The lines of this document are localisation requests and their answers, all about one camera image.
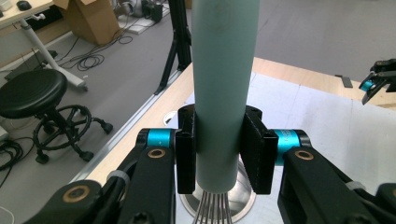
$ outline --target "gray cylinder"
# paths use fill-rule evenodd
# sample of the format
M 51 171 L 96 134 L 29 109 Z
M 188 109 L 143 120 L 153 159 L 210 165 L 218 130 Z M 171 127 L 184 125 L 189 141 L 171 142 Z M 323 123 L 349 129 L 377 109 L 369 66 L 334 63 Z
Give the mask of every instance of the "gray cylinder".
M 211 193 L 227 192 L 235 184 L 259 4 L 192 1 L 197 181 Z

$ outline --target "stool caster wheel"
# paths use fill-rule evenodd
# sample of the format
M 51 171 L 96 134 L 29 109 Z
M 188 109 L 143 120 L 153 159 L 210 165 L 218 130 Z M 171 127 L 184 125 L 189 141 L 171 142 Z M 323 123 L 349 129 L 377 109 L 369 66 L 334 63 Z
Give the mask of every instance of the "stool caster wheel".
M 87 107 L 81 108 L 81 109 L 79 110 L 79 113 L 80 113 L 82 116 L 91 115 Z
M 45 164 L 50 160 L 50 157 L 46 154 L 42 154 L 42 155 L 37 155 L 37 157 L 35 158 L 35 161 L 40 163 L 40 164 Z
M 106 134 L 109 134 L 111 130 L 113 130 L 113 125 L 110 123 L 102 124 L 101 127 L 103 128 Z
M 51 126 L 51 125 L 44 125 L 44 127 L 43 127 L 43 131 L 44 131 L 44 133 L 46 133 L 46 134 L 52 134 L 52 133 L 54 133 L 55 132 L 55 129 Z
M 81 152 L 79 157 L 82 158 L 84 161 L 90 161 L 93 158 L 93 153 L 89 151 Z

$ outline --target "whisk wire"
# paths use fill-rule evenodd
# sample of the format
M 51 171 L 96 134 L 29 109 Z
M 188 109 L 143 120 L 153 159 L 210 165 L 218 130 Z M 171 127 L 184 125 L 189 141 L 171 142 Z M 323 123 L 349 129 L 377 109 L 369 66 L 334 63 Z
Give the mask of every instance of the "whisk wire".
M 204 191 L 193 224 L 233 224 L 227 193 Z

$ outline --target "black stool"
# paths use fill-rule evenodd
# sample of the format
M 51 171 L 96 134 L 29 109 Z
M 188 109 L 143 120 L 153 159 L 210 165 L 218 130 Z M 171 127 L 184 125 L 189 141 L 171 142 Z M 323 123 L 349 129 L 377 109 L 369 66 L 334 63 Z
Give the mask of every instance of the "black stool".
M 39 163 L 46 163 L 49 156 L 43 150 L 57 150 L 71 146 L 84 161 L 90 161 L 93 153 L 82 151 L 77 142 L 90 128 L 91 121 L 101 124 L 105 133 L 113 125 L 93 118 L 87 107 L 69 105 L 56 109 L 67 89 L 67 79 L 61 72 L 52 69 L 35 70 L 20 74 L 0 89 L 0 116 L 7 119 L 23 119 L 35 116 L 41 119 L 33 133 Z M 65 134 L 66 142 L 51 144 Z

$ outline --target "wooden desk edge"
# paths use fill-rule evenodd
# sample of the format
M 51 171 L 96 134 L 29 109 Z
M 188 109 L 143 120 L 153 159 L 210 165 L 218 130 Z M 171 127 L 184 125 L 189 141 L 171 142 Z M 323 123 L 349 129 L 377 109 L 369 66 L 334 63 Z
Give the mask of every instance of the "wooden desk edge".
M 361 100 L 363 92 L 358 89 L 359 83 L 353 82 L 353 89 L 346 89 L 339 77 L 323 75 L 282 63 L 275 63 L 255 58 L 252 71 L 270 77 L 280 78 L 295 84 L 303 85 L 320 91 L 327 91 L 345 96 L 354 100 Z M 170 111 L 178 110 L 183 106 L 193 90 L 192 66 L 190 65 L 180 77 L 165 91 L 163 96 L 146 112 L 136 125 L 117 143 L 111 152 L 99 163 L 88 175 L 87 179 L 94 179 L 102 185 L 106 183 L 107 174 L 117 169 L 118 165 L 134 147 L 138 132 L 143 128 L 161 128 L 163 117 Z M 396 102 L 396 96 L 380 92 L 373 99 L 374 103 L 392 105 Z
M 17 7 L 18 0 L 11 0 L 12 8 L 4 11 L 4 17 L 0 18 L 0 29 L 20 21 L 34 14 L 40 13 L 53 5 L 52 0 L 28 0 L 32 8 L 26 11 L 20 11 Z

